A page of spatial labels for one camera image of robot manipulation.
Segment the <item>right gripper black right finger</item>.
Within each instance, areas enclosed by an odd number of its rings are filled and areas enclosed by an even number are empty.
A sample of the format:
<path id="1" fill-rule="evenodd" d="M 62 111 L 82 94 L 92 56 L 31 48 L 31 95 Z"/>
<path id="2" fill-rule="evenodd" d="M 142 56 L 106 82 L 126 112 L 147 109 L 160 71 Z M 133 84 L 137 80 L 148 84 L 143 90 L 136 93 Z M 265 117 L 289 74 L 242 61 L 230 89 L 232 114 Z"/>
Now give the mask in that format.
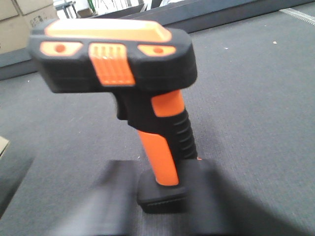
<path id="1" fill-rule="evenodd" d="M 183 161 L 182 183 L 191 236 L 305 235 L 234 187 L 207 160 Z"/>

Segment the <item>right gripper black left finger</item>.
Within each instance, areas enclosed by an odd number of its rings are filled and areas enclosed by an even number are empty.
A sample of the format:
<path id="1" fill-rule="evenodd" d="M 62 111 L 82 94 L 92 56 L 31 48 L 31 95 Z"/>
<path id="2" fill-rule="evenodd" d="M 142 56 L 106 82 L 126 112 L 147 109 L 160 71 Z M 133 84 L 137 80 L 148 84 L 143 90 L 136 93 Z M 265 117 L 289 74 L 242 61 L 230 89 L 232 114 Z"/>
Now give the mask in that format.
<path id="1" fill-rule="evenodd" d="M 53 235 L 132 235 L 137 164 L 131 160 L 109 161 L 96 185 L 53 228 Z"/>

